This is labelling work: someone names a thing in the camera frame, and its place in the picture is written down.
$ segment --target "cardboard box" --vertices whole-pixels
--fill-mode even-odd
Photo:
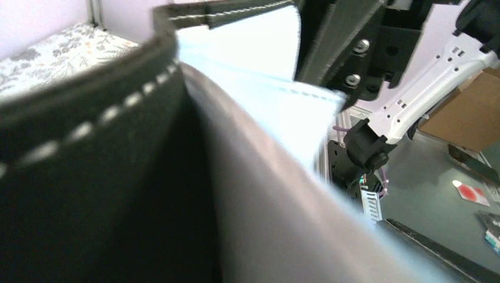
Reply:
[[[475,152],[500,140],[500,70],[465,81],[419,130]]]

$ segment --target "gray fabric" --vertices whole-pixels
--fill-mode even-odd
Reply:
[[[0,100],[67,80],[137,47],[90,24],[73,25],[0,61]]]
[[[209,140],[225,281],[450,282],[360,219],[210,79],[182,69]]]
[[[500,209],[478,179],[455,164],[446,143],[417,134],[403,139],[389,155],[389,193],[381,200],[382,215],[500,273],[500,257],[484,240],[479,210]],[[460,197],[452,182],[481,188],[490,207]]]

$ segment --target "white stitching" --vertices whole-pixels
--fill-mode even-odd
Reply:
[[[272,87],[272,88],[277,89],[277,90],[282,91],[282,92],[291,93],[293,95],[301,95],[301,96],[305,96],[305,97],[312,97],[312,98],[315,98],[315,99],[321,99],[321,100],[324,100],[324,101],[329,101],[329,102],[332,102],[332,103],[338,103],[338,100],[333,99],[331,97],[327,97],[327,96],[325,96],[323,94],[312,93],[312,92],[308,92],[308,91],[304,91],[304,90],[299,90],[299,89],[296,89],[296,88],[289,88],[289,87],[283,85],[283,83],[281,81],[273,81],[273,82],[271,82],[269,84],[266,84],[266,86],[267,87]]]
[[[151,84],[154,84],[154,88],[157,86],[160,86],[168,81],[170,78],[170,75],[174,73],[177,68],[179,67],[179,60],[174,59],[173,62],[168,65],[165,69],[167,72],[162,71],[159,75],[154,77],[153,81],[148,81],[147,83],[143,84],[142,89],[143,89],[143,94],[144,96],[146,95],[145,90],[149,90],[149,86]],[[123,100],[123,105],[125,107],[133,107],[139,104],[139,102],[143,101],[143,97],[140,92],[136,91],[132,93],[131,95],[127,96]],[[100,115],[98,119],[98,123],[104,124],[108,123],[112,119],[118,116],[120,114],[122,109],[121,105],[118,104],[113,104],[110,107],[107,107]],[[68,143],[76,142],[79,139],[82,139],[83,137],[87,136],[90,134],[94,129],[94,125],[89,122],[85,121],[81,124],[79,124],[77,127],[72,129],[68,135],[65,137],[65,141]],[[39,146],[34,147],[30,151],[28,151],[26,154],[23,154],[22,157],[16,161],[14,161],[14,164],[30,164],[30,163],[35,163],[41,160],[44,160],[50,156],[53,156],[60,148],[61,143],[58,140],[50,140],[46,141],[43,144],[40,144]],[[2,176],[5,176],[6,172],[8,170],[8,165],[6,163],[0,162],[0,178]]]
[[[255,6],[255,7],[244,8],[244,9],[233,10],[233,11],[225,11],[225,12],[220,12],[220,13],[215,13],[215,14],[176,16],[176,17],[170,18],[170,20],[175,22],[175,21],[180,20],[180,19],[197,19],[197,18],[203,18],[203,17],[215,18],[215,17],[220,17],[220,16],[227,16],[227,15],[232,15],[232,14],[238,14],[238,13],[251,12],[251,11],[255,11],[255,10],[272,8],[275,6],[279,6],[279,5],[286,4],[286,3],[293,3],[293,2],[294,2],[293,0],[283,0],[283,1],[271,3],[271,4],[267,4],[267,5],[263,5],[263,6]]]
[[[58,149],[59,142],[56,140],[51,140],[44,144],[40,144],[39,146],[30,150],[21,158],[19,162],[23,164],[35,163],[54,155],[54,153],[57,152]]]
[[[93,127],[94,126],[89,121],[83,122],[78,127],[76,127],[73,131],[71,131],[71,133],[68,135],[67,140],[69,142],[71,142],[71,141],[76,142],[77,140],[82,139],[86,135],[90,134]]]

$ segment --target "black bracket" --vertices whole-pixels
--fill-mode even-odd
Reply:
[[[456,21],[455,35],[474,37],[484,53],[493,51],[500,59],[500,0],[471,0]]]
[[[296,80],[345,92],[344,109],[375,100],[383,81],[399,84],[436,3],[460,0],[415,0],[408,11],[378,0],[306,1]],[[356,52],[364,40],[368,50]]]

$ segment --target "floral patterned fabric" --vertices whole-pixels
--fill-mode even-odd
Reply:
[[[121,57],[138,44],[77,24],[0,62],[0,100],[45,87]]]

